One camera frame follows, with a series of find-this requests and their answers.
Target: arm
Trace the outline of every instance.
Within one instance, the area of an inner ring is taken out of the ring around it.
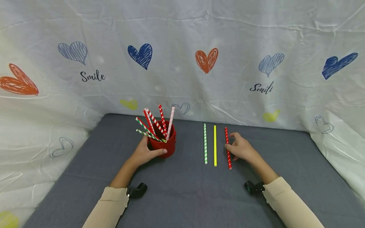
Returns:
[[[144,136],[132,156],[124,163],[118,174],[95,205],[82,228],[115,228],[128,205],[127,185],[137,168],[151,159],[167,153],[166,149],[150,151]]]
[[[232,133],[230,136],[236,140],[232,145],[226,144],[227,150],[236,156],[234,160],[245,159],[260,175],[265,184],[263,194],[267,203],[276,211],[287,228],[324,228],[290,185],[275,173],[246,139],[239,133]]]

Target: heart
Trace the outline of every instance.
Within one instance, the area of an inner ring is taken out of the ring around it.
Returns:
[[[4,76],[0,78],[0,87],[16,94],[38,95],[37,86],[16,65],[10,63],[9,68],[16,78]]]
[[[205,74],[209,73],[209,71],[213,68],[215,62],[218,58],[218,49],[213,48],[209,54],[208,58],[205,52],[199,50],[195,53],[195,59],[198,66],[205,72]]]
[[[280,110],[276,110],[274,113],[267,112],[264,113],[262,117],[266,122],[275,122],[279,113]]]
[[[183,115],[186,114],[190,109],[190,105],[188,103],[182,103],[181,106],[179,106],[178,104],[173,104],[172,107],[175,107],[175,110]]]
[[[319,128],[321,128],[322,126],[325,126],[325,125],[327,126],[327,129],[321,132],[322,134],[328,134],[328,133],[332,132],[334,129],[334,126],[330,123],[327,123],[322,116],[317,116],[315,118],[315,121],[316,121],[317,127],[319,127]]]
[[[0,213],[0,228],[18,228],[19,219],[10,211]]]
[[[150,64],[152,58],[152,46],[150,44],[143,44],[139,49],[139,52],[135,47],[130,45],[128,46],[128,53],[134,61],[147,70],[148,64]]]
[[[88,49],[83,43],[76,41],[70,46],[65,43],[60,43],[58,45],[58,51],[66,59],[78,61],[86,66],[85,59],[86,55],[88,54]]]
[[[283,60],[283,53],[277,53],[273,57],[267,55],[258,65],[258,70],[262,73],[265,73],[269,77],[271,71],[273,71],[273,69],[275,69]]]
[[[131,101],[120,100],[120,103],[124,107],[129,108],[130,110],[136,110],[138,108],[138,101],[136,100],[131,100]]]
[[[65,153],[67,153],[67,152],[69,152],[73,149],[73,141],[71,139],[61,137],[61,138],[59,138],[59,143],[61,144],[61,148],[53,151],[52,154],[49,155],[51,158],[56,158],[56,157],[62,156]],[[71,148],[69,148],[68,151],[64,151],[65,150],[65,144],[68,144],[68,143],[70,143]]]
[[[340,69],[350,64],[356,58],[357,58],[356,52],[343,57],[340,61],[338,61],[338,58],[336,56],[329,57],[326,60],[326,63],[324,64],[322,71],[324,79],[327,80],[329,77],[331,77],[333,74],[337,73]]]

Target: white curtain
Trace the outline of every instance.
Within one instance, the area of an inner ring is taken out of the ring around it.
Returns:
[[[104,114],[158,104],[307,131],[365,198],[363,0],[0,4],[0,226],[25,223]]]

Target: gray table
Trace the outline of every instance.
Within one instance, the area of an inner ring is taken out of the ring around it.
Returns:
[[[141,139],[135,117],[103,117],[70,165],[25,224],[25,228],[79,228]],[[262,195],[244,182],[259,178],[245,161],[228,170],[224,127],[237,131],[291,185],[326,228],[365,227],[365,211],[346,182],[306,132],[217,124],[218,167],[213,166],[213,123],[174,120],[176,151],[137,170],[132,185],[148,185],[131,199],[117,227],[285,227]]]

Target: straw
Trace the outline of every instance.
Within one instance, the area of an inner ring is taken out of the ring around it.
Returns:
[[[217,167],[217,126],[214,125],[214,167]]]
[[[207,125],[204,124],[204,164],[208,164]]]
[[[152,125],[151,119],[150,119],[150,117],[147,115],[146,108],[143,110],[143,113],[145,114],[145,117],[146,117],[146,120],[147,120],[148,126],[150,127],[150,130],[152,130],[152,132],[156,135],[156,132],[155,132],[155,129],[153,128],[153,125]]]
[[[141,130],[136,129],[136,131],[138,131],[139,133],[141,133],[141,134],[143,134],[143,135],[146,135],[146,136],[150,137],[151,139],[154,139],[154,140],[156,140],[156,141],[162,142],[161,140],[156,139],[154,136],[149,135],[149,134],[146,134],[146,133],[142,132]]]
[[[166,136],[167,136],[167,130],[166,130],[166,123],[165,123],[164,111],[162,110],[162,105],[159,105],[158,108],[160,109],[161,121],[162,121],[162,128],[164,130],[164,136],[166,138]]]
[[[151,133],[147,126],[138,117],[136,117],[136,121],[148,132],[148,134],[152,135],[154,138],[157,138],[157,136]]]
[[[159,129],[159,131],[162,133],[162,135],[164,135],[164,131],[162,130],[161,126],[158,124],[158,122],[156,121],[155,117],[152,115],[150,110],[148,108],[146,108],[146,111],[147,111],[147,114],[151,117],[151,120],[153,121],[153,123],[156,124],[156,127]]]
[[[229,141],[228,141],[228,129],[227,129],[227,127],[224,128],[224,131],[226,133],[226,144],[228,144]],[[228,169],[231,170],[232,169],[231,155],[230,155],[228,150],[227,150],[227,159],[228,159]]]
[[[174,113],[175,113],[175,107],[172,107],[172,109],[171,109],[171,116],[170,116],[170,122],[169,122],[169,129],[167,130],[166,140],[169,140],[169,138],[170,138],[170,131],[171,131],[171,127],[172,127],[172,120],[174,119]]]

